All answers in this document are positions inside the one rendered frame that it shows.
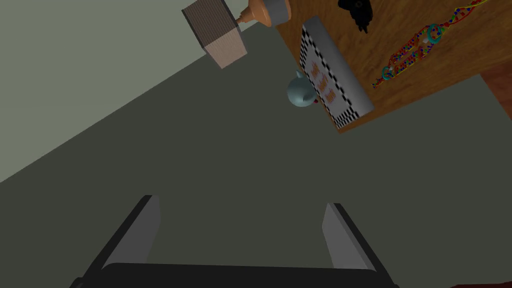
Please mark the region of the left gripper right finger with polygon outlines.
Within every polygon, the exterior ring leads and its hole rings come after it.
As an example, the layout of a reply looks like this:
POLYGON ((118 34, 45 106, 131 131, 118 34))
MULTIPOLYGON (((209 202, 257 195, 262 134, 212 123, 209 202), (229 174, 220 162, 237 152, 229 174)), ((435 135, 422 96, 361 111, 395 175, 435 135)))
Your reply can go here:
POLYGON ((377 254, 341 204, 327 204, 322 232, 335 269, 385 272, 377 254))

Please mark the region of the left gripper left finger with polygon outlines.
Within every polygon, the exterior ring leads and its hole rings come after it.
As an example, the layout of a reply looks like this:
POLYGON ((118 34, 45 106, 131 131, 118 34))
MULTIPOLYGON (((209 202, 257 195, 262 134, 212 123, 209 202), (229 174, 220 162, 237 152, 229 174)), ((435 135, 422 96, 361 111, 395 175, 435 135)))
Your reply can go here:
POLYGON ((92 262, 93 270, 112 263, 145 263, 161 225, 157 195, 145 195, 92 262))

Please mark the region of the pale blue round teapot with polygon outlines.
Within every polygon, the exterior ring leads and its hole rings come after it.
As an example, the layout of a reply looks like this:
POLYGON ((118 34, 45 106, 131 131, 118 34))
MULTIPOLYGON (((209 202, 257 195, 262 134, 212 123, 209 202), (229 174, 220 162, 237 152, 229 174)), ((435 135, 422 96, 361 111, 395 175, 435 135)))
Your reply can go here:
POLYGON ((289 82, 286 89, 289 101, 300 108, 318 103, 317 92, 309 79, 299 70, 295 73, 296 77, 289 82))

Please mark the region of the checkered border book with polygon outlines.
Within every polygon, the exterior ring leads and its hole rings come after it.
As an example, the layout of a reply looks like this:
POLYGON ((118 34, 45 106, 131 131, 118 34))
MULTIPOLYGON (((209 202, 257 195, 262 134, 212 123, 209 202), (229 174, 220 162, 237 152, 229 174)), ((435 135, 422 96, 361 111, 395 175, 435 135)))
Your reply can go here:
POLYGON ((299 65, 337 130, 375 106, 318 16, 302 25, 299 65))

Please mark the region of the wooden table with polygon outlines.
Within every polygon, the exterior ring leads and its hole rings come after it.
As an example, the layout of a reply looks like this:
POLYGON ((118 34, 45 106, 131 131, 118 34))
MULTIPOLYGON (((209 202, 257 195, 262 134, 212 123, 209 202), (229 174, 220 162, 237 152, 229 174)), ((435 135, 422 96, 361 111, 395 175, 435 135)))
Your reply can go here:
POLYGON ((338 8, 338 0, 289 2, 291 19, 277 30, 293 57, 300 58, 303 23, 318 16, 375 106, 340 133, 512 60, 512 0, 487 0, 447 29, 425 58, 374 88, 391 55, 415 33, 448 21, 455 8, 472 0, 370 0, 373 19, 368 33, 338 8))

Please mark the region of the brown ribbed box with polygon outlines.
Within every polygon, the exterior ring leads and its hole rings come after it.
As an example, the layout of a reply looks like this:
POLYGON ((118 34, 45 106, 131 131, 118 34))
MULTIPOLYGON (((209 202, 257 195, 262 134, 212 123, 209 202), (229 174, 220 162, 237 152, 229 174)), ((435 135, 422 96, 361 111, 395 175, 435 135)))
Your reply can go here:
POLYGON ((225 0, 196 0, 181 10, 201 48, 221 68, 247 55, 247 49, 225 0))

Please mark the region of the black lumpy object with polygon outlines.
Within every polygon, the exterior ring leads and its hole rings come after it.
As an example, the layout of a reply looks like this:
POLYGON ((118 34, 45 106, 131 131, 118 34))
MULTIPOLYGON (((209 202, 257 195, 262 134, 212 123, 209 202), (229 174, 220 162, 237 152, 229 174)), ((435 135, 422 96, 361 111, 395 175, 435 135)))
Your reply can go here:
POLYGON ((368 33, 368 26, 373 19, 370 0, 338 0, 338 7, 347 10, 360 32, 368 33))

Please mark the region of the orange squeeze bottle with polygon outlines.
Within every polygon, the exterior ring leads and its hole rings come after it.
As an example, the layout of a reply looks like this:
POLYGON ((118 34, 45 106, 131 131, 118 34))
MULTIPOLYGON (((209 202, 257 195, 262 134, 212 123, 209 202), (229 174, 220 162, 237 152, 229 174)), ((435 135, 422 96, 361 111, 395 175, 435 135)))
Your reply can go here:
POLYGON ((236 20, 238 24, 257 21, 267 27, 275 27, 292 18, 289 0, 248 0, 236 20))

